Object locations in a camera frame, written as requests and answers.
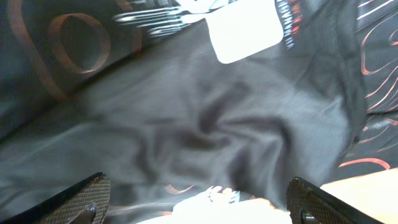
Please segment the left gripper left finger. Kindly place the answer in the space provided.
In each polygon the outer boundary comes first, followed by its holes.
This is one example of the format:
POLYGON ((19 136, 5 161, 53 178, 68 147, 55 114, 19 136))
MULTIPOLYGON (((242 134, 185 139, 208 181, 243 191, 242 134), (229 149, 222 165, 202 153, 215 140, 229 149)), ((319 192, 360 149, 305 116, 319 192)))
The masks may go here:
POLYGON ((97 172, 3 223, 102 224, 109 208, 110 188, 109 177, 97 172))

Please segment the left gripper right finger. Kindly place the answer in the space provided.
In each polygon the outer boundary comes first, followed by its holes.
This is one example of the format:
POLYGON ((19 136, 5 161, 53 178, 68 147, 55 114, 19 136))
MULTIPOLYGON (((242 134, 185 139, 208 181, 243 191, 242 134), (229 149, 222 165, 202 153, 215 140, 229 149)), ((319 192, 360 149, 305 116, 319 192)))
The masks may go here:
POLYGON ((286 199, 293 224, 382 224, 301 177, 289 182, 286 199))

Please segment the black printed cycling jersey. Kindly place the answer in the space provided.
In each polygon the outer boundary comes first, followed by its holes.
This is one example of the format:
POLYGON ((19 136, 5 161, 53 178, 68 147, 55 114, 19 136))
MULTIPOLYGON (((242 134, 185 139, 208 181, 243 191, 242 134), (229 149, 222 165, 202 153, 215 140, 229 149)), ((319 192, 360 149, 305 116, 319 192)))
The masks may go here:
POLYGON ((97 172, 140 223, 396 167, 396 1, 1 2, 2 220, 97 172))

